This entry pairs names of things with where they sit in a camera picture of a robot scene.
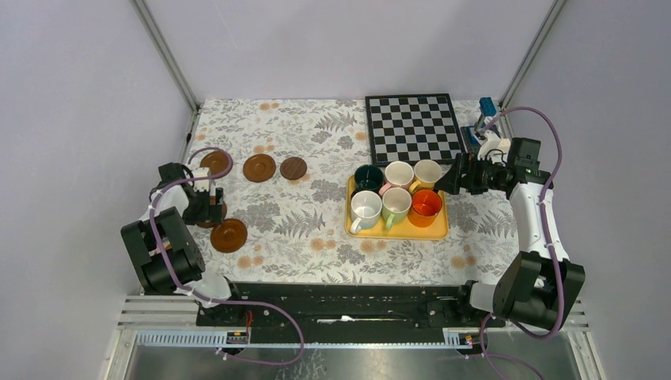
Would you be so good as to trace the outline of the brown coaster bottom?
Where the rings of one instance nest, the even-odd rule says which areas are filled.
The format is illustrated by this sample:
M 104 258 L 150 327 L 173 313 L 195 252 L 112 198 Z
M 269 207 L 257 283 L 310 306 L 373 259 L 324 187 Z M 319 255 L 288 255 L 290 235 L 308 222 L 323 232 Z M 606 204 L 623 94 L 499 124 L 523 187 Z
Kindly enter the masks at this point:
M 220 253 L 233 253 L 245 244 L 247 237 L 247 226 L 241 220 L 227 218 L 213 228 L 210 243 Z

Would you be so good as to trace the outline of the yellow plastic tray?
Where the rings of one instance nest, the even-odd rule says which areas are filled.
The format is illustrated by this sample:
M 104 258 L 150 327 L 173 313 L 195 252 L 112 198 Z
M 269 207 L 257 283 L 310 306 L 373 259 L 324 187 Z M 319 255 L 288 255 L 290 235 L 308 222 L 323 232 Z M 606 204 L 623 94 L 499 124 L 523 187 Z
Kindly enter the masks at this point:
M 345 206 L 345 231 L 355 238 L 375 238 L 375 239 L 394 239 L 394 240 L 425 240 L 440 241 L 447 237 L 449 233 L 448 206 L 445 200 L 445 193 L 439 192 L 443 207 L 438 213 L 434 222 L 427 227 L 418 227 L 413 225 L 407 218 L 400 224 L 393 226 L 390 230 L 385 229 L 385 220 L 380 218 L 375 226 L 370 229 L 364 229 L 354 234 L 351 232 L 351 197 L 354 191 L 354 176 L 347 180 L 347 205 Z

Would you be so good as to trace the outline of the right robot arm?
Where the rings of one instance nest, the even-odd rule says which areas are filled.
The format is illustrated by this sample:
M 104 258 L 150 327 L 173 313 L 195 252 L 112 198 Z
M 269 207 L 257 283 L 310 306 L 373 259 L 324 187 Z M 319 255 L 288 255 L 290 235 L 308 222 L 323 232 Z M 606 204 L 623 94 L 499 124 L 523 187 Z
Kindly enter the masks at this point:
M 496 284 L 469 280 L 453 306 L 462 325 L 473 326 L 485 312 L 526 330 L 557 333 L 576 301 L 586 274 L 562 247 L 552 210 L 552 175 L 540 169 L 540 142 L 514 138 L 504 162 L 458 154 L 435 184 L 436 192 L 472 195 L 501 191 L 517 225 L 519 253 Z

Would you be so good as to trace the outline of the dark wood grain coaster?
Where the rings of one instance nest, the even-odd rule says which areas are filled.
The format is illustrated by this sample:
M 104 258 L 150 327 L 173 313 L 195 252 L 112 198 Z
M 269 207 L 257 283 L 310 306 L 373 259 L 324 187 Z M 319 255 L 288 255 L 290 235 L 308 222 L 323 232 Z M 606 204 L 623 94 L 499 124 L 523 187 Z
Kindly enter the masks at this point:
M 302 178 L 307 172 L 308 166 L 303 158 L 287 158 L 280 165 L 280 174 L 290 181 Z

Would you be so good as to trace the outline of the brown coaster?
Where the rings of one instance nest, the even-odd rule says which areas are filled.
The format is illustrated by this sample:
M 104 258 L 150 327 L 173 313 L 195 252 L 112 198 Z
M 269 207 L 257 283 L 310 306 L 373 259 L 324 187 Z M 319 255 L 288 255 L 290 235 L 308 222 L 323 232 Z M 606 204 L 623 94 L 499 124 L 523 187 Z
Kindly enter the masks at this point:
M 210 243 L 220 253 L 233 253 L 245 244 L 247 237 L 247 226 L 241 220 L 227 218 L 213 228 Z
M 213 151 L 203 157 L 199 163 L 200 168 L 210 170 L 211 175 L 227 175 L 232 169 L 232 158 L 225 151 Z
M 243 165 L 245 178 L 255 183 L 271 179 L 275 175 L 275 171 L 275 159 L 267 154 L 255 154 L 248 158 Z
M 210 229 L 213 227 L 218 226 L 225 218 L 227 215 L 228 208 L 225 203 L 222 204 L 222 220 L 220 222 L 197 222 L 196 225 L 198 227 L 204 228 L 204 229 Z

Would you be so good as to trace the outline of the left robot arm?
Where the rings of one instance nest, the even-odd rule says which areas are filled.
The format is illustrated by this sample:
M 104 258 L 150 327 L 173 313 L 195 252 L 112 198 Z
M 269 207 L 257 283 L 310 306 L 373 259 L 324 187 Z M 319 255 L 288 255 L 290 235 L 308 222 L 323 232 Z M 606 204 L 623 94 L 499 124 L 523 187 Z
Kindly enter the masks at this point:
M 226 325 L 245 317 L 245 305 L 232 296 L 227 279 L 206 269 L 203 254 L 189 226 L 224 221 L 219 174 L 207 167 L 189 169 L 180 163 L 158 168 L 160 182 L 150 190 L 145 213 L 120 230 L 140 285 L 147 295 L 186 295 Z

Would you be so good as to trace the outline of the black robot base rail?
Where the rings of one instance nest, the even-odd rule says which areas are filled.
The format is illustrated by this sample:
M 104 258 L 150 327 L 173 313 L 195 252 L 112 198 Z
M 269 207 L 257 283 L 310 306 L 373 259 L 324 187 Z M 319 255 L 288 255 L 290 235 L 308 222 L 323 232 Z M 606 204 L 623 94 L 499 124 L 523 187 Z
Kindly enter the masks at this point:
M 460 288 L 236 282 L 236 305 L 199 308 L 195 324 L 248 326 L 254 344 L 439 344 L 444 329 L 475 333 L 486 316 L 463 307 Z

